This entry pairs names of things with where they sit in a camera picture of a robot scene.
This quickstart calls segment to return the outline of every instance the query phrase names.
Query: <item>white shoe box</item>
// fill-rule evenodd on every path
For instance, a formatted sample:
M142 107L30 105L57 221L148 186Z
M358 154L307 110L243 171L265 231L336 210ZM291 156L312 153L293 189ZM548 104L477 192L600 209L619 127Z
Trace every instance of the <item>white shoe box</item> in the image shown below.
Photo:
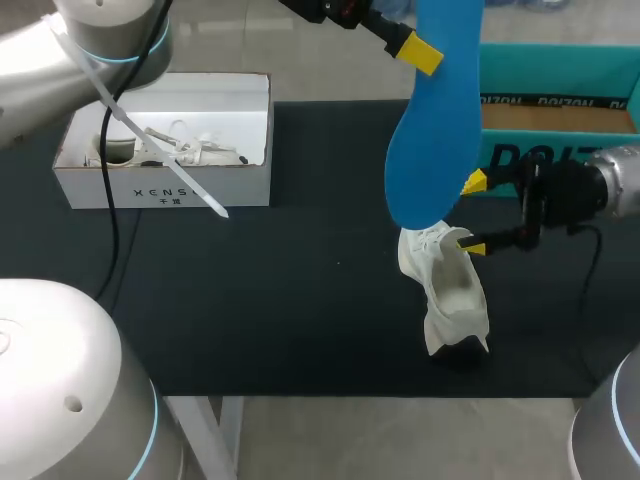
M208 134L216 143L236 148L248 164L184 169L224 206L269 205L273 138L269 75L168 73L148 87L125 93L119 104L143 130L151 127L168 133L174 121L183 120L192 138ZM74 209L107 208L100 167L84 166L104 112L105 107L96 102L75 113L53 165ZM176 131L187 135L186 129ZM173 130L171 135L189 141ZM122 123L111 119L109 140L134 137ZM168 167L110 167L109 176L116 208L207 207Z

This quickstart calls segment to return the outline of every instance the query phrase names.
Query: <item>white cable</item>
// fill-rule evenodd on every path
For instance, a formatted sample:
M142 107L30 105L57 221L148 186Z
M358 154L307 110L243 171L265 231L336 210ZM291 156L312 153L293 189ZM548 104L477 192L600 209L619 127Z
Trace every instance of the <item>white cable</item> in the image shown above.
M209 205L218 215L224 218L229 218L229 213L227 210L220 205L220 203L213 198L209 193L200 186L198 182L196 182L191 175L189 175L182 166L178 163L177 160L169 158L167 152L162 150L156 143L149 138L149 136L142 131L138 125L136 125L129 117L127 117L127 113L118 106L115 102L107 87L105 87L104 83L98 77L98 74L93 69L89 60L87 59L85 53L78 48L75 42L69 37L66 31L66 26L63 27L56 23L55 19L51 15L45 15L43 17L45 23L49 26L54 36L60 43L62 49L71 57L71 59L76 62L76 65L85 73L85 75L89 78L93 86L96 88L100 97L102 99L102 103L111 108L113 112L113 117L116 120L124 123L129 129L138 137L142 142L147 146L147 148L155 153L160 161L167 167L169 167L173 173L175 173L180 180L186 183L189 188L191 188L204 202Z

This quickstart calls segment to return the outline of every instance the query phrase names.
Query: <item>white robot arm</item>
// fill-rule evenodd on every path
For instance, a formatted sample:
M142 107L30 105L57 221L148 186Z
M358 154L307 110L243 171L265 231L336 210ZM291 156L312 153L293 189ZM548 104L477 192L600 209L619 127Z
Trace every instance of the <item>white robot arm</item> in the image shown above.
M84 50L108 88L122 82L140 54L162 2L55 0L54 20ZM168 68L168 20L131 88L152 83ZM98 100L85 73L45 21L0 37L0 148L36 128Z

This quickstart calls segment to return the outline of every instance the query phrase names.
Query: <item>open box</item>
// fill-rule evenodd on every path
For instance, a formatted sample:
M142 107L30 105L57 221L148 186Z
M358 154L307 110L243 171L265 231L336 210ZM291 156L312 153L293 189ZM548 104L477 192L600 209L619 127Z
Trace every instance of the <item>open box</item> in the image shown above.
M640 48L485 44L479 167L529 152L584 161L640 142ZM510 195L501 187L491 194Z
M175 138L188 142L206 134L232 146L247 164L184 168L224 206L267 206L273 136L270 84L266 74L169 73L153 85L124 94L119 104L143 130L168 133L181 120L187 127L171 133ZM99 102L78 110L55 159L53 170L72 208L107 207L99 164L85 166L104 112ZM133 137L122 123L111 121L109 140ZM207 206L168 167L110 167L109 176L117 208Z

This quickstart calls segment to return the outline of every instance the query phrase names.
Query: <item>blue cardboard box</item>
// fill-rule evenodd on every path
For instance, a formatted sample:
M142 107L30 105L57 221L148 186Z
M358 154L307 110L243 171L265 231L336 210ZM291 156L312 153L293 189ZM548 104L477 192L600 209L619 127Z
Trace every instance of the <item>blue cardboard box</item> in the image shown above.
M640 143L639 80L640 47L484 44L479 167L504 165L531 151L554 161L584 161L595 150ZM580 120L577 129L554 128L562 125L554 117L567 112ZM583 124L588 128L580 131Z

